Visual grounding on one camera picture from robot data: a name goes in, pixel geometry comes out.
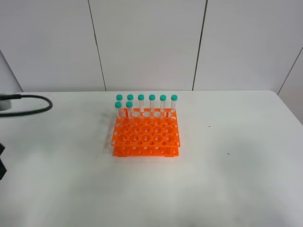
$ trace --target rack hole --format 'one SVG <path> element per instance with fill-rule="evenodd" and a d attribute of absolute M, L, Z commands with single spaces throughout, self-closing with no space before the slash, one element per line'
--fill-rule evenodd
<path fill-rule="evenodd" d="M 134 123 L 135 123 L 135 124 L 139 124 L 139 123 L 140 123 L 140 119 L 135 119 L 135 120 L 134 120 Z"/>
<path fill-rule="evenodd" d="M 154 128 L 153 128 L 153 131 L 154 131 L 155 133 L 159 133 L 159 132 L 162 132 L 162 128 L 159 127 L 159 126 L 157 126 L 157 127 L 154 127 Z"/>
<path fill-rule="evenodd" d="M 127 132 L 128 131 L 128 128 L 126 126 L 123 126 L 120 128 L 120 132 Z"/>
<path fill-rule="evenodd" d="M 165 132 L 166 132 L 166 133 L 172 133 L 172 132 L 173 132 L 173 129 L 170 128 L 170 127 L 167 127 L 167 128 L 165 128 Z"/>
<path fill-rule="evenodd" d="M 145 133 L 148 133 L 148 132 L 151 131 L 151 128 L 148 127 L 148 126 L 145 126 L 145 127 L 142 128 L 142 131 L 145 132 Z"/>
<path fill-rule="evenodd" d="M 144 117 L 149 117 L 150 115 L 151 115 L 151 112 L 148 112 L 148 111 L 146 111 L 146 112 L 143 113 Z"/>
<path fill-rule="evenodd" d="M 138 112 L 138 111 L 134 112 L 134 117 L 139 117 L 140 115 L 141 115 L 140 112 Z"/>
<path fill-rule="evenodd" d="M 160 135 L 155 135 L 155 136 L 153 137 L 153 140 L 156 141 L 156 142 L 160 142 L 160 141 L 162 140 L 162 136 L 160 136 Z"/>
<path fill-rule="evenodd" d="M 144 122 L 145 125 L 148 125 L 148 124 L 150 124 L 152 121 L 151 121 L 150 119 L 144 119 L 143 122 Z"/>
<path fill-rule="evenodd" d="M 173 137 L 173 136 L 167 136 L 166 138 L 165 138 L 165 140 L 168 142 L 173 142 L 174 140 L 175 140 L 175 138 Z"/>
<path fill-rule="evenodd" d="M 131 132 L 133 133 L 137 133 L 139 131 L 139 127 L 138 126 L 134 126 L 131 128 Z"/>
<path fill-rule="evenodd" d="M 161 116 L 161 113 L 158 112 L 158 111 L 156 111 L 156 112 L 153 113 L 153 116 L 154 116 L 154 117 L 160 117 L 160 116 Z"/>
<path fill-rule="evenodd" d="M 131 135 L 129 137 L 129 140 L 132 141 L 132 142 L 136 142 L 138 139 L 139 139 L 139 137 L 137 135 Z"/>
<path fill-rule="evenodd" d="M 151 137 L 149 135 L 143 135 L 142 136 L 142 140 L 145 141 L 145 142 L 149 141 L 150 139 L 151 139 Z"/>
<path fill-rule="evenodd" d="M 166 112 L 164 112 L 164 116 L 165 116 L 165 117 L 171 117 L 171 116 L 172 116 L 172 113 L 169 112 L 169 111 L 166 111 Z"/>

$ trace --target orange test tube rack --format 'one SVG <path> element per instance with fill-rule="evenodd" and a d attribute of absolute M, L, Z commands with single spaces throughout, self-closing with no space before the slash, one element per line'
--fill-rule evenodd
<path fill-rule="evenodd" d="M 149 108 L 145 108 L 144 113 L 135 108 L 134 113 L 133 119 L 129 120 L 125 108 L 124 117 L 116 119 L 111 142 L 114 147 L 113 156 L 179 156 L 180 138 L 176 111 L 172 113 L 170 109 L 165 109 L 162 117 L 159 108 L 155 108 L 153 113 Z"/>

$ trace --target white wall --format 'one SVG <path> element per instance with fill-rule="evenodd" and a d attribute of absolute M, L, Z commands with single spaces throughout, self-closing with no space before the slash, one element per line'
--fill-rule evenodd
<path fill-rule="evenodd" d="M 191 90 L 205 0 L 90 0 L 107 90 Z"/>
<path fill-rule="evenodd" d="M 15 93 L 21 91 L 21 87 L 0 51 L 0 93 Z"/>
<path fill-rule="evenodd" d="M 0 49 L 24 91 L 104 90 L 86 0 L 1 0 Z"/>
<path fill-rule="evenodd" d="M 296 118 L 303 123 L 303 52 L 290 71 L 279 97 Z"/>
<path fill-rule="evenodd" d="M 303 45 L 302 0 L 209 0 L 195 90 L 278 92 Z"/>

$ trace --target clear plastic tube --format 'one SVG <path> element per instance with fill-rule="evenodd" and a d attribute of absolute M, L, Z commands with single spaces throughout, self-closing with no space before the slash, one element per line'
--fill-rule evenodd
<path fill-rule="evenodd" d="M 165 111 L 165 101 L 161 101 L 161 104 L 160 104 L 160 112 L 161 113 L 164 113 Z"/>
<path fill-rule="evenodd" d="M 144 112 L 144 95 L 138 95 L 140 112 Z"/>
<path fill-rule="evenodd" d="M 123 113 L 123 108 L 121 102 L 116 102 L 115 103 L 115 108 L 118 109 L 118 119 L 122 119 L 122 113 Z"/>
<path fill-rule="evenodd" d="M 127 115 L 128 115 L 128 119 L 132 120 L 133 119 L 133 110 L 132 108 L 127 108 Z"/>
<path fill-rule="evenodd" d="M 160 100 L 161 100 L 161 103 L 160 103 L 160 112 L 164 113 L 164 111 L 165 111 L 166 95 L 161 95 L 160 96 Z"/>
<path fill-rule="evenodd" d="M 178 96 L 172 95 L 171 96 L 171 105 L 170 105 L 170 111 L 173 113 L 176 111 L 176 103 L 177 103 Z"/>
<path fill-rule="evenodd" d="M 171 101 L 170 111 L 173 113 L 176 110 L 176 101 Z"/>
<path fill-rule="evenodd" d="M 143 100 L 140 100 L 139 101 L 139 107 L 140 107 L 140 112 L 144 112 L 144 101 Z"/>
<path fill-rule="evenodd" d="M 150 112 L 153 113 L 153 112 L 155 112 L 155 99 L 156 99 L 156 97 L 155 97 L 155 95 L 150 95 L 149 99 L 150 99 Z"/>
<path fill-rule="evenodd" d="M 150 100 L 150 112 L 155 112 L 155 100 Z"/>
<path fill-rule="evenodd" d="M 131 125 L 133 125 L 133 122 L 134 122 L 133 103 L 132 102 L 127 102 L 126 103 L 126 108 L 127 108 L 127 115 L 128 115 L 129 123 Z"/>

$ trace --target black object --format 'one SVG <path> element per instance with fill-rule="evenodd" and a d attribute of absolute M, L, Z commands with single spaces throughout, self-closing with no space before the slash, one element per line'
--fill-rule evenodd
<path fill-rule="evenodd" d="M 5 147 L 0 144 L 0 155 L 2 154 L 2 152 L 4 151 Z M 3 178 L 3 176 L 5 175 L 6 173 L 6 168 L 5 166 L 3 165 L 1 159 L 0 159 L 0 180 Z"/>
<path fill-rule="evenodd" d="M 21 98 L 39 98 L 43 99 L 48 102 L 48 107 L 37 109 L 37 110 L 30 110 L 30 111 L 24 111 L 24 112 L 12 112 L 12 113 L 0 113 L 0 117 L 17 117 L 17 116 L 25 116 L 25 115 L 32 115 L 32 114 L 38 114 L 42 112 L 46 112 L 50 110 L 53 107 L 53 103 L 51 100 L 49 100 L 46 97 L 43 96 L 36 96 L 36 95 L 0 95 L 0 101 L 2 100 L 9 100 L 9 99 L 21 99 Z"/>

